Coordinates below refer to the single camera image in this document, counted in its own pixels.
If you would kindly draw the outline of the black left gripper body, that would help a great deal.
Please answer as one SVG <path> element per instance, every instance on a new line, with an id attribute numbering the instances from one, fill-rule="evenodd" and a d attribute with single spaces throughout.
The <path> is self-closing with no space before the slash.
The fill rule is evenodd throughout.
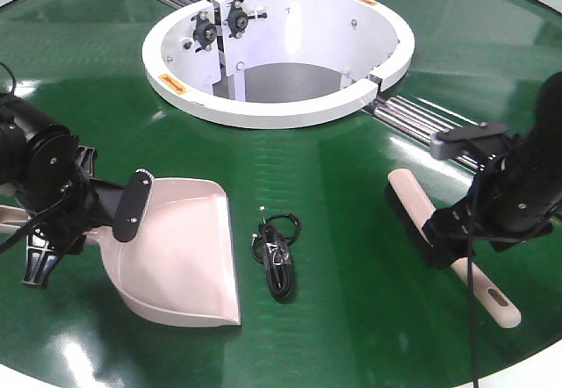
<path id="1" fill-rule="evenodd" d="M 86 233 L 111 226 L 124 187 L 94 177 L 97 150 L 80 146 L 76 175 L 63 187 L 61 202 L 34 224 L 25 237 L 25 274 L 22 284 L 45 289 L 50 274 L 65 255 L 83 252 Z"/>

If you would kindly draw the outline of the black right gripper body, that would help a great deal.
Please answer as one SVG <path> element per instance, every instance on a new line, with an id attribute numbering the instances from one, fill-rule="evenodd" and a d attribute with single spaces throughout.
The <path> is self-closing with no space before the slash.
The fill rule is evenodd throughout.
<path id="1" fill-rule="evenodd" d="M 457 259 L 466 258 L 469 241 L 488 241 L 498 253 L 530 239 L 550 234 L 553 231 L 553 212 L 546 213 L 524 232 L 511 232 L 485 226 L 478 218 L 473 219 L 467 208 L 457 206 L 436 210 L 421 227 L 426 245 L 421 249 L 424 260 L 430 267 L 443 269 Z"/>

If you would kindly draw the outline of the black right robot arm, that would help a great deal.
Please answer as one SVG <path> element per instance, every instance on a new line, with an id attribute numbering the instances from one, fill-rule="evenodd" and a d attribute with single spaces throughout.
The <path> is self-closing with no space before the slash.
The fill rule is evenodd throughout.
<path id="1" fill-rule="evenodd" d="M 497 252 L 552 232 L 561 209 L 561 75 L 550 76 L 536 101 L 535 121 L 510 137 L 503 123 L 461 126 L 434 133 L 432 157 L 468 154 L 480 165 L 467 194 L 435 210 L 422 233 L 427 263 L 442 269 L 489 241 Z"/>

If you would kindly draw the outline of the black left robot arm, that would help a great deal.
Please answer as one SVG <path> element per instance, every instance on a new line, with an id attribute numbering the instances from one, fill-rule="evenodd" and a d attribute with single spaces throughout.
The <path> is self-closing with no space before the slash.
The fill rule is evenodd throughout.
<path id="1" fill-rule="evenodd" d="M 111 226 L 123 186 L 97 179 L 95 149 L 66 126 L 9 93 L 1 96 L 1 183 L 29 219 L 2 243 L 27 240 L 27 286 L 44 289 L 65 255 L 83 252 L 86 232 Z"/>

